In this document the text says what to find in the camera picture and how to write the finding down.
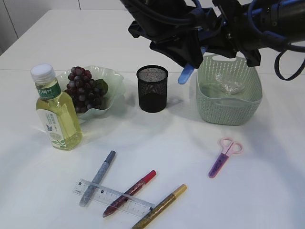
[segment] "bunch of grapes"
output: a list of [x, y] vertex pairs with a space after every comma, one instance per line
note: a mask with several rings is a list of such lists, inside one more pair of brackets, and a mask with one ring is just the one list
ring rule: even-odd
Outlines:
[[68, 79], [70, 82], [65, 92], [71, 96], [76, 113], [85, 113], [92, 108], [102, 108], [103, 96], [107, 91], [97, 87], [97, 81], [92, 79], [89, 70], [79, 66], [73, 67]]

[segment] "scissors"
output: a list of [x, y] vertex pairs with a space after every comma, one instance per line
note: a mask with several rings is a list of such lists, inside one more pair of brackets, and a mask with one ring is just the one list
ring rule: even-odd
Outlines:
[[209, 172], [209, 178], [214, 178], [217, 175], [232, 154], [240, 154], [244, 150], [242, 144], [233, 141], [230, 137], [220, 139], [220, 145], [223, 149]]

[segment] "green tea bottle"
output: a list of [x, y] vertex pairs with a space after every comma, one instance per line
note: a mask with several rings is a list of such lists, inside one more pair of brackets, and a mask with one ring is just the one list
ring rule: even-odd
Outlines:
[[39, 99], [37, 113], [53, 147], [71, 150], [82, 139], [81, 127], [72, 99], [61, 91], [51, 65], [40, 64], [31, 69]]

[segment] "table surface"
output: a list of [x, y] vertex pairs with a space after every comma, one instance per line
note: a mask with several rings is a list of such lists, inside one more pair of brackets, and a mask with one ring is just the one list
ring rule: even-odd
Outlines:
[[[3, 228], [130, 228], [139, 219], [106, 206], [78, 206], [72, 189], [91, 180], [111, 150], [116, 158], [102, 185], [124, 192], [152, 169], [157, 176], [137, 198], [157, 204], [185, 183], [188, 189], [147, 228], [301, 229], [305, 225], [305, 76], [282, 82], [275, 53], [263, 50], [258, 67], [264, 97], [243, 126], [204, 122], [195, 103], [194, 74], [186, 85], [181, 68], [127, 32], [132, 18], [116, 10], [51, 10], [0, 57], [0, 221]], [[75, 65], [113, 68], [126, 93], [100, 118], [81, 124], [84, 139], [65, 152], [50, 147], [35, 111], [37, 91], [29, 69], [48, 62], [57, 74]], [[292, 73], [296, 55], [283, 62]], [[160, 64], [169, 74], [167, 107], [156, 114], [138, 106], [135, 71]], [[229, 136], [244, 153], [233, 156], [215, 179], [208, 172]]]

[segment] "yellow liquid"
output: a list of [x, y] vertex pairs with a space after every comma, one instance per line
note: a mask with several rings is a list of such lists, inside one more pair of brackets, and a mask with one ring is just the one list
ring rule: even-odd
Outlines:
[[[35, 83], [38, 89], [49, 88], [57, 83], [57, 79], [52, 82], [39, 84]], [[48, 110], [57, 115], [59, 125], [63, 134], [63, 138], [66, 143], [66, 148], [60, 148], [62, 150], [71, 150], [75, 148], [82, 139], [81, 127], [74, 110], [74, 105], [71, 97], [65, 92], [61, 92], [54, 99], [41, 100], [38, 99], [36, 103], [36, 110], [43, 109]]]

